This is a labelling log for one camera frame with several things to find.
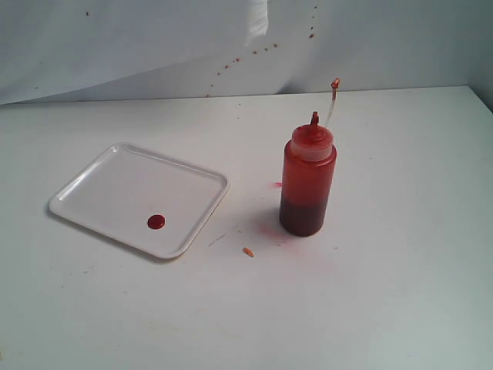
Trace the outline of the red sauce squeeze bottle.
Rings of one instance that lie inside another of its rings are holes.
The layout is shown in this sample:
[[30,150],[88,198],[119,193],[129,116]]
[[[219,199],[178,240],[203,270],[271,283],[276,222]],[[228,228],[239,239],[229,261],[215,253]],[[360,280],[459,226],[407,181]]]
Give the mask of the red sauce squeeze bottle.
[[331,100],[325,120],[318,112],[308,124],[298,126],[284,147],[279,219],[290,234],[309,237],[324,225],[330,188],[337,161],[334,135],[327,128],[340,85],[330,84]]

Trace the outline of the white square plastic tray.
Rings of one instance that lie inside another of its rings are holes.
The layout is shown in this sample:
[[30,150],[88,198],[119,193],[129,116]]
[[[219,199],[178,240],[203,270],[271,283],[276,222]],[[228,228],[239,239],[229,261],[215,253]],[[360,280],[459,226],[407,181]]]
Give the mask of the white square plastic tray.
[[[204,227],[230,182],[190,162],[116,143],[49,201],[56,216],[161,260],[182,255]],[[166,223],[147,226],[154,214]]]

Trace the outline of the red sauce blob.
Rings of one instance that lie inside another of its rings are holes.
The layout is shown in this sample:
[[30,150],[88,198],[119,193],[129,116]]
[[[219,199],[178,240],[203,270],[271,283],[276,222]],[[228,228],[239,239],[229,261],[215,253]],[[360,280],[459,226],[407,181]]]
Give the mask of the red sauce blob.
[[162,214],[154,214],[147,220],[147,226],[152,230],[158,230],[164,227],[166,219]]

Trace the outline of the small orange crumb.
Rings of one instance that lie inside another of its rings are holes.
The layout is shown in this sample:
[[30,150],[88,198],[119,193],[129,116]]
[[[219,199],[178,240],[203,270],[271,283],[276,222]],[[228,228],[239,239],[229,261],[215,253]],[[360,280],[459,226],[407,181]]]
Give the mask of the small orange crumb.
[[243,248],[243,253],[249,257],[254,257],[254,253],[251,251],[251,249],[244,247]]

